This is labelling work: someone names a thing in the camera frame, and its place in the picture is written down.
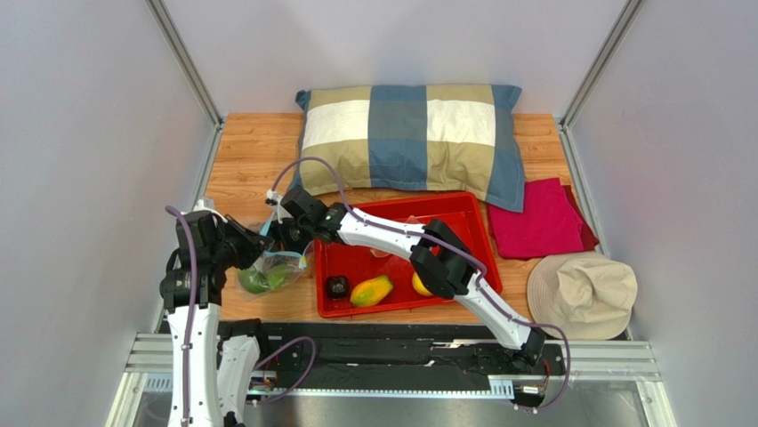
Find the clear zip top bag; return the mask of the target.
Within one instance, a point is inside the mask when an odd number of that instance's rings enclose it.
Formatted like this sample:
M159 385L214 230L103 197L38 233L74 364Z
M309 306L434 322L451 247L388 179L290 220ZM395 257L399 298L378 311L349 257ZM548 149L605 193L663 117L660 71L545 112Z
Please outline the clear zip top bag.
M252 229L255 231L258 231L261 235L265 235L265 236L269 236L273 238L271 234L271 224L274 224L274 225L277 224L275 218L273 217L273 214L269 217L269 219L266 222L262 224L256 224L255 227L252 227ZM275 241L274 246L269 251L265 252L248 270L255 269L261 272L265 272L267 270L273 270L273 269L287 270L289 272L289 281L284 286L288 286L288 285L293 284L295 281L297 281L299 277L303 276L304 273L309 269L310 265L312 264L311 259L312 259L313 251L314 251L313 241L305 249L305 252L301 254L295 253L295 252L289 252L289 251L282 251L278 248L278 244ZM249 294L241 286L240 288L242 289L243 292ZM252 298L255 298L264 294L249 294L249 295Z

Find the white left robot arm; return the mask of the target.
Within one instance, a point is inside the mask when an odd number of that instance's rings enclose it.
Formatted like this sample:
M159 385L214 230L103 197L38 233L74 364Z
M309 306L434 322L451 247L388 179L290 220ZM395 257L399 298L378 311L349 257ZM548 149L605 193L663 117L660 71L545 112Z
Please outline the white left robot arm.
M177 248L159 293L171 332L171 426L241 426L254 365L261 356L261 322L242 320L222 328L222 289L229 269L245 270L273 245L212 210L181 213Z

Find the dark purple fake mangosteen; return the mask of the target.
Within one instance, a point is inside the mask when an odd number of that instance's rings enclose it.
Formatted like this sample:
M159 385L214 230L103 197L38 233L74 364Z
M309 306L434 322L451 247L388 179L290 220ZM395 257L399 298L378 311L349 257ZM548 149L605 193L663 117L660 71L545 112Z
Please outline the dark purple fake mangosteen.
M349 280L343 276L330 276L325 281L325 293L331 300L341 300L351 293Z

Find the yellow green fake mango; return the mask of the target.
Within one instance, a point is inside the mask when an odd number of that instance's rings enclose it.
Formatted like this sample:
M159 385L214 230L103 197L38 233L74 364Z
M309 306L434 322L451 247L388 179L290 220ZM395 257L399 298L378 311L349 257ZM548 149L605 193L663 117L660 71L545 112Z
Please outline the yellow green fake mango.
M386 275L370 278L352 289L350 303L357 308L376 306L392 292L393 287L391 279Z

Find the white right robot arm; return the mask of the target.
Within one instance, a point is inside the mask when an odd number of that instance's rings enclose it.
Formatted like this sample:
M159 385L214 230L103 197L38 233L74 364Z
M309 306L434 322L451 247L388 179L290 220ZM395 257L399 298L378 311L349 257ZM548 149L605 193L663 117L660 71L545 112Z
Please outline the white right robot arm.
M544 332L489 285L487 266L445 222L396 222L345 202L326 206L299 186L284 195L268 190L266 203L293 218L295 227L309 240L366 247L410 262L433 295L454 300L472 312L518 362L531 367L541 362Z

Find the yellow fake lemon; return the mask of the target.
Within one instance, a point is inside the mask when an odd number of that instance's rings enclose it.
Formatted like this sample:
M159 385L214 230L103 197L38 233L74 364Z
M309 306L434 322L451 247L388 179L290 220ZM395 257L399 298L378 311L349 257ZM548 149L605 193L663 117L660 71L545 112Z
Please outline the yellow fake lemon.
M423 297L431 297L433 296L433 293L430 292L423 284L422 280L418 276L417 273L414 273L411 278L411 284L413 289L421 296Z

